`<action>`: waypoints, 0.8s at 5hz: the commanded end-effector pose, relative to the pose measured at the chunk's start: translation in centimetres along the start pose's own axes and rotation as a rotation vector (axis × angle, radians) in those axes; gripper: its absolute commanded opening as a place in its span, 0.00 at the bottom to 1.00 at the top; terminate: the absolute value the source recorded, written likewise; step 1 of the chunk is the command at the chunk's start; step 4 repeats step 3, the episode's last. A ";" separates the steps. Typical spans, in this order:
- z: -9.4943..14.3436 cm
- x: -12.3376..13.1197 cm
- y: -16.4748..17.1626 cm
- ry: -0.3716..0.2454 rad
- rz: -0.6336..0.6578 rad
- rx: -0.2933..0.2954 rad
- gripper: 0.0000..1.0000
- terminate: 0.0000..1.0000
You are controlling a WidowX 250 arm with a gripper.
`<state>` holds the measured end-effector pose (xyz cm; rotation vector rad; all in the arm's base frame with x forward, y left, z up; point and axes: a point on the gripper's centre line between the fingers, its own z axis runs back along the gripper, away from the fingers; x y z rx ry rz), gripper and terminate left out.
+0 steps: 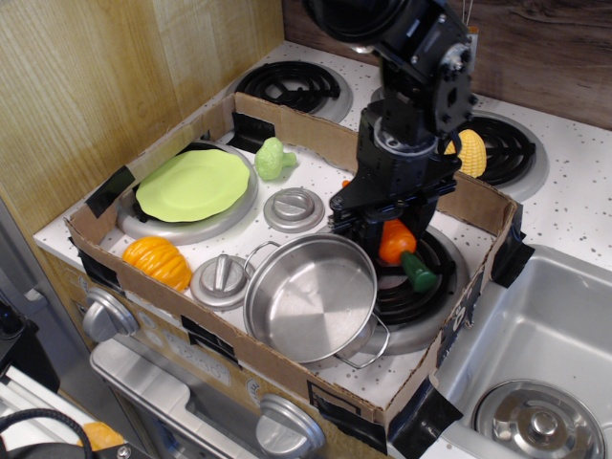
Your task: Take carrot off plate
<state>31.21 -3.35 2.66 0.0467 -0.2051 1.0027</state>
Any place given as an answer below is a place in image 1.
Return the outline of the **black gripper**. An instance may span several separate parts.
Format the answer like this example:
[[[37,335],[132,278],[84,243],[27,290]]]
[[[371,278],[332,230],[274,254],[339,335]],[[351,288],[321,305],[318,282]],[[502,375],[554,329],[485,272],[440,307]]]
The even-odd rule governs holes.
[[[372,260],[379,258],[382,220],[399,218],[416,239],[423,237],[439,197],[455,189],[461,164],[455,154],[440,154],[436,140],[407,151],[403,144],[393,149],[361,138],[357,160],[355,177],[330,201],[330,225],[335,233],[350,230]]]

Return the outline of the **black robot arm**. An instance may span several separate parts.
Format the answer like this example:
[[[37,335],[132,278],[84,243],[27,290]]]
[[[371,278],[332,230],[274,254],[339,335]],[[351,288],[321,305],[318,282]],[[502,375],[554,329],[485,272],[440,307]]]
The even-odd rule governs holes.
[[[468,29],[445,1],[307,1],[318,27],[380,62],[383,96],[361,111],[355,177],[330,201],[331,229],[377,258],[383,224],[421,237],[441,196],[456,187],[460,142],[477,101]]]

